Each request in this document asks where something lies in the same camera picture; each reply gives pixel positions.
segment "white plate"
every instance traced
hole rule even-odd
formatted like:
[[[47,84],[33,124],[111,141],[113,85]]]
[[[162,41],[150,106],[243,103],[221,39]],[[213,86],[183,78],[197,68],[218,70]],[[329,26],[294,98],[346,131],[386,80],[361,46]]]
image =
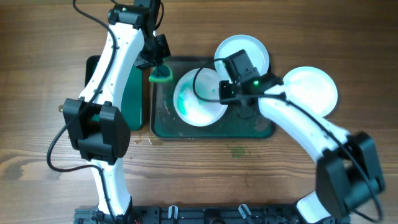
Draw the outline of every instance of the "white plate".
[[[214,58],[226,58],[240,50],[246,51],[251,63],[257,68],[260,75],[267,73],[269,68],[268,51],[259,40],[249,35],[228,37],[218,46]],[[223,80],[229,80],[228,72],[221,61],[215,62],[215,68]]]
[[[173,104],[178,116],[188,124],[197,127],[208,126],[218,121],[225,113],[228,105],[199,100],[193,93],[192,83],[197,69],[186,73],[174,89]],[[200,71],[195,89],[199,96],[218,100],[218,83],[221,81],[218,73],[204,68]]]
[[[324,71],[314,67],[299,67],[284,77],[287,98],[295,98],[320,116],[326,116],[337,104],[334,81]]]

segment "green sponge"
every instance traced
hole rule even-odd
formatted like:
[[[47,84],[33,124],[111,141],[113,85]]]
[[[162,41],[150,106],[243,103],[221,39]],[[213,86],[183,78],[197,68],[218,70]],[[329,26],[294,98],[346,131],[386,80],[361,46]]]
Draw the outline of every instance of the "green sponge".
[[[167,83],[173,80],[173,72],[167,65],[155,67],[149,77],[150,82]]]

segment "wood grain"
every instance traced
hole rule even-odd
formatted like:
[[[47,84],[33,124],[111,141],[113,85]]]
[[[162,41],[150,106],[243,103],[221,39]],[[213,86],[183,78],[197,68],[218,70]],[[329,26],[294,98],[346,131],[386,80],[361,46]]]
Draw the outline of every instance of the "wood grain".
[[[0,4],[0,223],[71,223],[75,208],[98,201],[93,176],[52,172],[45,155],[63,126],[58,106],[83,89],[86,59],[101,53],[106,33],[69,1],[26,2]],[[112,6],[83,2],[103,21]],[[211,56],[225,38],[248,34],[264,43],[280,76],[301,65],[326,71],[340,94],[329,119],[376,141],[387,182],[384,223],[398,223],[396,1],[164,2],[159,32],[174,55]],[[233,157],[237,147],[243,158]],[[53,160],[84,164],[67,135]],[[147,125],[132,133],[124,165],[135,205],[291,203],[315,178],[309,156],[280,129],[261,141],[166,142]]]

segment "black tray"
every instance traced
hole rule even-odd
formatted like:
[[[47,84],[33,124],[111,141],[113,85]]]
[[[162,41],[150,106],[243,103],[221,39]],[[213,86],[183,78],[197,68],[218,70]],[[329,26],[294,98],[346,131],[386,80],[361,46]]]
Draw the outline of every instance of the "black tray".
[[[204,138],[268,138],[275,130],[275,125],[263,117],[255,105],[252,118],[241,119],[237,106],[228,106],[220,120],[205,127],[187,124],[178,116],[173,105],[173,93],[177,82],[192,69],[211,64],[211,57],[170,57],[165,64],[173,73],[170,83],[154,83],[150,113],[150,130],[161,139],[204,139]]]

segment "wooden table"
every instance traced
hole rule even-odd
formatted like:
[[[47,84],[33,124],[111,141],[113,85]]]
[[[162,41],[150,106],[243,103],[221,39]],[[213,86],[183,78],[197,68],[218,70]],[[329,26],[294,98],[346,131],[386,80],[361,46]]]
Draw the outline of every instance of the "wooden table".
[[[59,174],[45,161],[64,125],[58,106],[78,97],[86,59],[101,54],[106,38],[70,2],[0,3],[0,223],[71,223],[75,208],[98,203],[90,170]],[[112,4],[95,2],[80,8],[105,21]],[[396,1],[164,5],[159,33],[166,34],[174,55],[211,56],[225,38],[248,34],[267,47],[277,75],[302,65],[326,71],[340,94],[328,118],[374,138],[387,183],[380,196],[385,223],[398,223]],[[244,155],[235,155],[236,149]],[[59,167],[85,163],[66,134],[53,161]],[[315,186],[314,163],[281,129],[262,141],[163,142],[146,125],[131,133],[124,167],[134,205],[292,203]],[[363,210],[375,215],[371,203]]]

